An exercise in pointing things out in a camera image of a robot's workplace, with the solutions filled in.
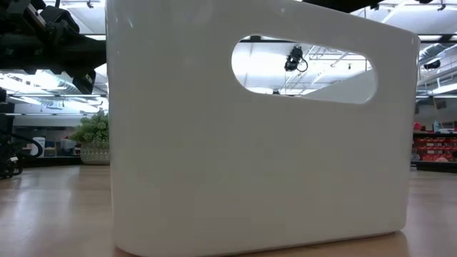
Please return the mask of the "white plastic handled bin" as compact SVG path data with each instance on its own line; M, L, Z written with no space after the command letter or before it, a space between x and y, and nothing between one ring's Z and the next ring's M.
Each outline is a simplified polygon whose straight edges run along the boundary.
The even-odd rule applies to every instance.
M232 69L265 35L364 55L329 99L256 94ZM223 256L406 223L420 40L295 0L106 0L114 242Z

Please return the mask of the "shelf with red bins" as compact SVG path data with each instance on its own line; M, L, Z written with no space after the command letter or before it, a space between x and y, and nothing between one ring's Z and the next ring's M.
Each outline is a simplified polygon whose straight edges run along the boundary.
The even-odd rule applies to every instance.
M431 127L414 123L411 166L418 171L457 174L457 121Z

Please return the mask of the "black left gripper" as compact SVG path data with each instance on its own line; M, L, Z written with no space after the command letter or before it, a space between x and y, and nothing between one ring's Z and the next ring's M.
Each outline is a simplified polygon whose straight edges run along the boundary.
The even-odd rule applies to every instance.
M82 94L92 94L96 80L95 68L106 63L106 41L83 36L69 11L59 5L38 5L36 18L39 27L36 35L43 46L35 53L36 69L49 69L55 74L80 73L80 58L86 69L92 70L75 76L72 84Z

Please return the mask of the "white jug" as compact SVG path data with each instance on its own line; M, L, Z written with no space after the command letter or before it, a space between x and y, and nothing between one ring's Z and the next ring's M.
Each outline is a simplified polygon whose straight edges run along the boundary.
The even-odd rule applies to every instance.
M32 140L33 143L31 144L30 154L37 158L43 157L46 139L44 137L33 137Z

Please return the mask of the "green potted plant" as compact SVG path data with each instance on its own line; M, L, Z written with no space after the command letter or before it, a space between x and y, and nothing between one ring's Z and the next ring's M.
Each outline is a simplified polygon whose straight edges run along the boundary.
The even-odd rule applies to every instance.
M70 139L80 146L80 158L87 165L110 164L109 116L103 110L83 117Z

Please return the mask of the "low shelf with boxes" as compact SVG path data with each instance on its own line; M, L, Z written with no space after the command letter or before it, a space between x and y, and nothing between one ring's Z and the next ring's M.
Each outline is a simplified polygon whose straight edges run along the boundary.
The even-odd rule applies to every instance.
M82 164L81 158L75 155L75 148L64 150L57 141L46 141L45 137L33 137L42 148L41 155L36 158L25 160L25 168L43 168L54 166L74 166Z

